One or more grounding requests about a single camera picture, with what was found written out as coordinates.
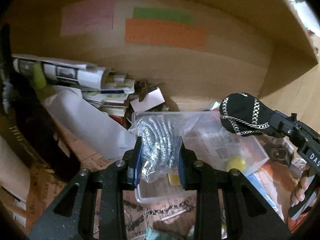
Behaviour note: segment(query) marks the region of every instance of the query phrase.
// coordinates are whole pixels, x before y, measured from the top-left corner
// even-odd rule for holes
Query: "human hand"
[[[305,198],[304,193],[310,185],[308,182],[309,169],[310,169],[310,165],[306,164],[306,169],[302,173],[301,180],[299,181],[298,185],[291,192],[290,204],[294,203],[295,205],[297,205],[300,201],[304,200],[304,198]],[[316,202],[316,200],[318,199],[318,196],[320,194],[319,188],[317,189],[317,191],[318,191],[317,197],[314,199],[314,201],[312,201],[310,203],[310,205],[309,205],[310,207],[312,207],[314,205],[314,203]]]

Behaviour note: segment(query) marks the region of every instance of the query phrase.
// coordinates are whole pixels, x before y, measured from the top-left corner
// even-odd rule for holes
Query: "yellow object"
[[[171,186],[180,186],[179,175],[168,174],[169,182]]]
[[[239,171],[244,171],[247,168],[246,162],[240,156],[236,156],[232,158],[227,163],[226,171],[230,171],[231,169],[238,169]]]
[[[47,85],[40,62],[36,62],[33,65],[33,80],[35,83],[35,89],[40,90]]]

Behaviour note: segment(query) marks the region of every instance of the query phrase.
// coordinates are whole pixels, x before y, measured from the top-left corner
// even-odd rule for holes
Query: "gray white rope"
[[[252,127],[252,128],[256,128],[256,129],[265,129],[265,128],[268,128],[268,127],[270,126],[268,122],[266,122],[266,123],[264,123],[264,124],[257,124],[257,125],[255,125],[255,124],[250,124],[250,123],[248,123],[248,122],[246,122],[246,121],[243,121],[243,120],[241,120],[241,119],[238,119],[238,118],[235,118],[235,117],[232,117],[232,116],[228,116],[228,115],[222,115],[221,118],[222,118],[222,119],[234,120],[234,121],[243,123],[243,124],[245,124],[245,125],[247,125],[247,126],[250,126],[250,127]]]
[[[258,116],[260,110],[260,103],[257,99],[254,99],[253,113],[252,113],[252,124],[258,124]]]
[[[243,132],[238,132],[237,135],[244,135],[244,134],[248,134],[248,133],[261,133],[263,134],[264,132],[259,131],[259,130],[254,130],[254,131],[243,131]]]
[[[223,111],[223,116],[228,116],[228,111],[227,111],[227,103],[228,103],[228,100],[229,98],[225,98],[222,102],[222,111]],[[234,120],[230,120],[229,121],[231,122],[231,125],[233,127],[233,130],[235,131],[235,133],[239,133],[240,130],[239,130],[239,127],[237,125],[237,123],[234,121]]]

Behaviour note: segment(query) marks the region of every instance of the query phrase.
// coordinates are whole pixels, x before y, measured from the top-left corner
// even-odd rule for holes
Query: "white foam sheet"
[[[135,138],[124,127],[71,91],[58,93],[45,107],[70,132],[108,160],[134,147]]]

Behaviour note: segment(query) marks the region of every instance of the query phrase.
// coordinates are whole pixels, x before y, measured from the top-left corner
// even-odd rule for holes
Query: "clear plastic container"
[[[141,204],[156,203],[161,200],[189,197],[196,194],[194,191],[185,191],[182,186],[171,186],[168,176],[159,178],[153,183],[140,180],[138,187],[134,191],[136,200]]]
[[[196,157],[210,164],[217,170],[225,171],[227,165],[236,158],[245,162],[242,173],[245,176],[252,174],[260,168],[268,159],[260,143],[254,136],[241,137],[228,132],[222,127],[220,113],[209,112],[134,112],[132,114],[134,123],[145,115],[175,115],[181,122],[181,136],[187,149],[193,150]],[[186,192],[181,186],[171,186],[168,177],[161,178],[154,183],[148,184],[144,181],[136,189],[136,199],[140,203],[152,203],[159,200],[175,197],[187,197],[193,193]]]

